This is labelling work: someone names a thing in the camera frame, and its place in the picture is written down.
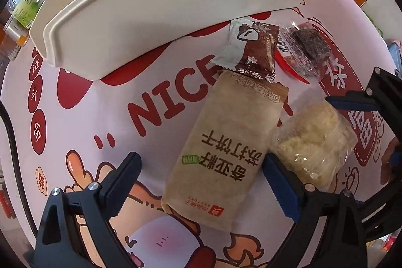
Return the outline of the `person's right hand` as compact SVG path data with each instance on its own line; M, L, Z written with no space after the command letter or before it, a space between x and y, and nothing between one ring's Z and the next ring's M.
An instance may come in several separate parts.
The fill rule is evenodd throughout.
M396 137L394 137L388 147L386 148L381 162L381 170L380 170L380 184L383 186L385 184L387 184L392 178L393 178L393 174L392 174L392 168L391 168L391 164L390 164L390 159L391 156L394 154L395 148L401 145L401 143L398 141L398 139Z

